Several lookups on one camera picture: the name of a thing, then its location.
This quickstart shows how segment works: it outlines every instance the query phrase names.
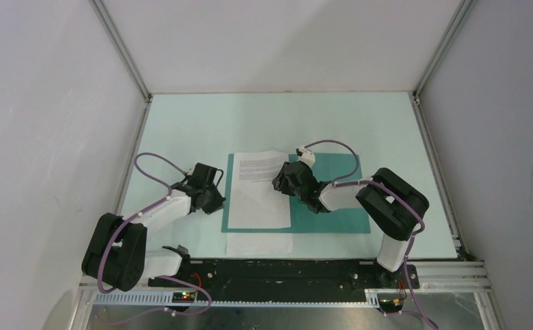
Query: open folder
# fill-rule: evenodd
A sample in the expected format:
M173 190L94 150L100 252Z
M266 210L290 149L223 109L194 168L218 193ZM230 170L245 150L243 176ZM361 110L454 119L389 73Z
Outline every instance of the open folder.
M315 157L313 174L319 181L330 181L349 173L355 164L351 154L316 153ZM315 214L298 198L274 190L272 179L280 171L282 163L297 159L297 155L278 151L229 154L221 231L370 233L369 217L363 208ZM349 180L361 178L359 171Z

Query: white wall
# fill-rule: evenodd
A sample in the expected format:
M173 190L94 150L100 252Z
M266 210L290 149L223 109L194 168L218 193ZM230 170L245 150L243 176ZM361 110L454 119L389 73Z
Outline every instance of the white wall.
M160 93L412 90L459 2L105 1Z
M533 1L479 1L421 99L470 251L533 329Z
M70 303L143 106L88 1L0 1L0 329Z

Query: gray wall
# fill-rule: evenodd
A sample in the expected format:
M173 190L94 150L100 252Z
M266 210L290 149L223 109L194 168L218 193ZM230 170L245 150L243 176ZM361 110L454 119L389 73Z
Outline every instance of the gray wall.
M0 1L0 329L64 329L143 106L88 1Z
M421 96L509 329L533 329L533 1L479 1Z

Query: white paper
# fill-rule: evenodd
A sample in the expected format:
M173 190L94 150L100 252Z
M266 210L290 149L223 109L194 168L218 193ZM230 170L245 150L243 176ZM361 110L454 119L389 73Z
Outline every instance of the white paper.
M228 228L290 227L289 198L272 187L287 161L280 151L234 154Z
M290 252L292 252L292 234L229 232L227 235L227 256Z

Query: green folder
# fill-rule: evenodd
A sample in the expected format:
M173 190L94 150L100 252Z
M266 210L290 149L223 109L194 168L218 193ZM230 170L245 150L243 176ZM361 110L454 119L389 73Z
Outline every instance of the green folder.
M344 153L316 153L313 174L319 181L330 181L353 170L353 155ZM289 155L289 161L295 162L297 155ZM230 192L232 189L232 169L234 154L228 156L228 172L226 174L226 202L224 216L221 220L221 232L286 232L286 233L350 233L369 234L369 217L363 208L337 210L330 213L314 214L296 197L290 198L290 223L288 228L228 228L230 214ZM361 171L347 180L361 179Z

